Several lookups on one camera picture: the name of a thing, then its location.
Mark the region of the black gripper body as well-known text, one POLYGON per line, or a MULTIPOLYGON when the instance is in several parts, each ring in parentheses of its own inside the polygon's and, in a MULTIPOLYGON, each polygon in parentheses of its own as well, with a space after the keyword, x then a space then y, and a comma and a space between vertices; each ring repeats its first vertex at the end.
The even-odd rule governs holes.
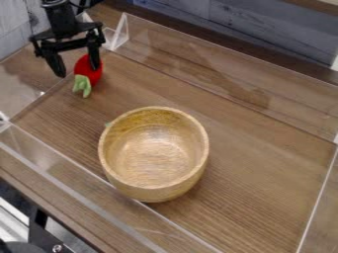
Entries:
MULTIPOLYGON (((91 26, 86 25, 84 22, 80 22, 76 25, 76 31, 80 34, 84 34, 84 37, 90 28, 91 26)), ((75 35, 71 35, 68 38, 58 38, 52 30, 46 30, 39 34, 32 35, 29 41, 33 44, 36 56, 44 57, 44 51, 48 49, 58 52, 64 52, 86 47, 87 39, 84 37, 78 39, 75 35)))

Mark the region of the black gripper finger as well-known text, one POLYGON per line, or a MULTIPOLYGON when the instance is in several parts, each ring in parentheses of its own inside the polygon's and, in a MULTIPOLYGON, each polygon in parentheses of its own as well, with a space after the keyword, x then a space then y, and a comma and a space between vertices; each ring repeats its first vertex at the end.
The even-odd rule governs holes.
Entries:
POLYGON ((51 67, 55 75, 60 78, 66 77, 66 66, 63 63, 63 59, 59 55, 59 52, 55 50, 46 50, 44 51, 44 59, 51 67))
POLYGON ((87 50, 91 68, 96 70, 100 65, 100 56, 99 56, 100 44, 96 42, 96 39, 90 39, 87 41, 87 50))

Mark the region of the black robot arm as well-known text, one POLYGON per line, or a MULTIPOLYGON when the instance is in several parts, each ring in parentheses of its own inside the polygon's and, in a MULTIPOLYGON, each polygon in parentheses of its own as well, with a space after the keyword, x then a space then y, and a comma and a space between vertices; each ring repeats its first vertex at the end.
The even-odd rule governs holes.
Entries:
POLYGON ((66 76, 66 66, 60 53, 86 47, 88 51, 90 66, 99 68, 99 48, 106 43, 103 24, 100 22, 79 22, 72 11, 70 0, 43 0, 51 27, 31 35, 35 55, 41 57, 58 77, 66 76))

